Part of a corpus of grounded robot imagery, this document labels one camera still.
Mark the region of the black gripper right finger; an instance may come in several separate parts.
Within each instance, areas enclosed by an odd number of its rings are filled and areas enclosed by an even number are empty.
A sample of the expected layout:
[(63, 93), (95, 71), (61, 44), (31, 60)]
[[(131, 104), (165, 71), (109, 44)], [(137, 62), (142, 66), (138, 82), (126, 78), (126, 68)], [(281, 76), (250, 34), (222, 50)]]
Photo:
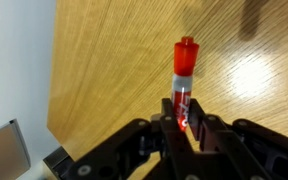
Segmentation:
[(189, 127), (202, 152), (231, 157), (238, 165), (258, 165), (272, 180), (288, 180), (288, 137), (248, 119), (225, 123), (206, 114), (196, 99), (190, 100)]

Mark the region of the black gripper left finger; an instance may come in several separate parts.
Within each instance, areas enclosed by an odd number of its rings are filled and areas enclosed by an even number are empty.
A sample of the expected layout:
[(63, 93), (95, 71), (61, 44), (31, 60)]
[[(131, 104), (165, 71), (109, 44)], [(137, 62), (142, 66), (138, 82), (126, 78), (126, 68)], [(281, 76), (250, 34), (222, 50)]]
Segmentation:
[(175, 120), (172, 102), (162, 100), (155, 120), (137, 118), (75, 161), (67, 180), (127, 180), (158, 152), (160, 161), (144, 180), (185, 180), (193, 172), (194, 150)]

